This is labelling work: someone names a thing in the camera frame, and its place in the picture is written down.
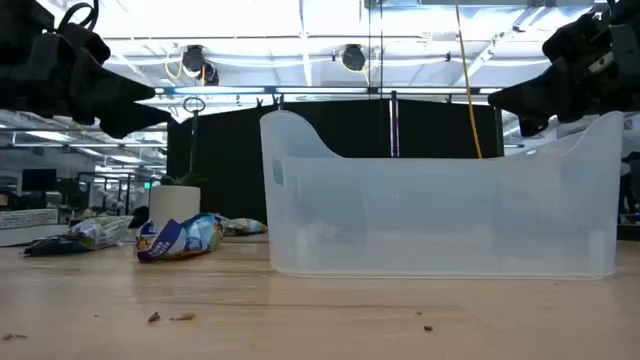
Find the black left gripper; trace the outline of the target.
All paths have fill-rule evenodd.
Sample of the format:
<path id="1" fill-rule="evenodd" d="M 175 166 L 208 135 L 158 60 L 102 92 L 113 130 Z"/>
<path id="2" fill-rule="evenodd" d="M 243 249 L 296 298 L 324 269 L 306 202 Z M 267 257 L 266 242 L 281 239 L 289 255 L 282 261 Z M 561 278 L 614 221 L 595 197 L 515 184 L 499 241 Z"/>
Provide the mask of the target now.
<path id="1" fill-rule="evenodd" d="M 135 102 L 155 96 L 153 87 L 102 67 L 111 51 L 102 38 L 77 23 L 61 23 L 53 33 L 36 38 L 32 48 L 35 71 L 35 113 L 70 116 L 79 124 L 95 122 L 95 108 Z M 170 122 L 164 110 L 139 103 L 116 104 L 97 110 L 100 129 L 115 139 Z"/>

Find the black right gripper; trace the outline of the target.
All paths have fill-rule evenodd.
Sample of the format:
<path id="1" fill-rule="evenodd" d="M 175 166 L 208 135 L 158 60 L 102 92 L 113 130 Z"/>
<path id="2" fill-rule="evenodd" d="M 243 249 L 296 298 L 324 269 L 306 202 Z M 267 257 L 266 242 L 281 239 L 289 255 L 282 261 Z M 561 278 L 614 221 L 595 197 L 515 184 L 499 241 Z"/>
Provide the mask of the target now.
<path id="1" fill-rule="evenodd" d="M 584 14 L 542 46 L 551 65 L 540 75 L 488 95 L 491 106 L 518 115 L 520 135 L 537 136 L 549 117 L 639 107 L 639 16 Z"/>

